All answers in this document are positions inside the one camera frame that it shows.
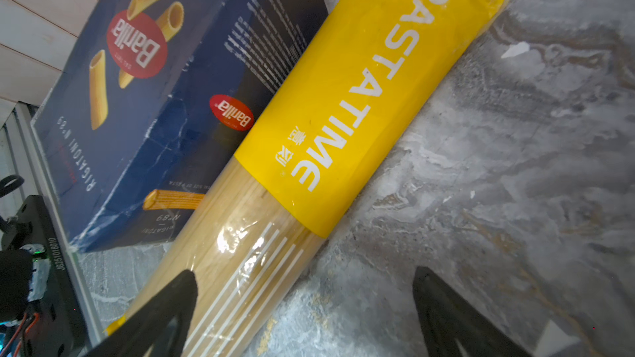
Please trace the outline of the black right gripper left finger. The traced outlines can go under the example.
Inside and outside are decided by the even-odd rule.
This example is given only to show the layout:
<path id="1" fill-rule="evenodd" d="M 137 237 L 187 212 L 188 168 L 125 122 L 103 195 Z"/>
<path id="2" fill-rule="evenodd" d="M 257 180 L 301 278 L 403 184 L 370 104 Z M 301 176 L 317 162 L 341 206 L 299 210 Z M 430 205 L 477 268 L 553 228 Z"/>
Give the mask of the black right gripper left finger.
<path id="1" fill-rule="evenodd" d="M 196 307 L 195 274 L 184 270 L 88 356 L 180 356 Z"/>

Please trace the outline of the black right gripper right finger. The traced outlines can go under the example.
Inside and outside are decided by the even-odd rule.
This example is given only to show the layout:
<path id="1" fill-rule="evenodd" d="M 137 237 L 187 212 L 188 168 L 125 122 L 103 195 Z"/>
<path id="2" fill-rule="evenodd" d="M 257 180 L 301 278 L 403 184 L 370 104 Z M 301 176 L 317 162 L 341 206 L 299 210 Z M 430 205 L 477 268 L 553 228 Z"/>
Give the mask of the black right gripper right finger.
<path id="1" fill-rule="evenodd" d="M 413 300 L 429 356 L 529 356 L 430 268 L 418 266 Z"/>

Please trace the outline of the yellow Pastati spaghetti bag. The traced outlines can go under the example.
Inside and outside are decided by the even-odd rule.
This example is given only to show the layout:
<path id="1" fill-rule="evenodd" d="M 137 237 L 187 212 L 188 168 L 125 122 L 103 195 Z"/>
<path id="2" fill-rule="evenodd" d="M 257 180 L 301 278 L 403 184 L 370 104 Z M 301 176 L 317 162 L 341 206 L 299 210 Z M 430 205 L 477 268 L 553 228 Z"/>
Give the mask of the yellow Pastati spaghetti bag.
<path id="1" fill-rule="evenodd" d="M 238 356 L 506 0 L 339 0 L 108 330 L 194 302 L 178 356 Z"/>

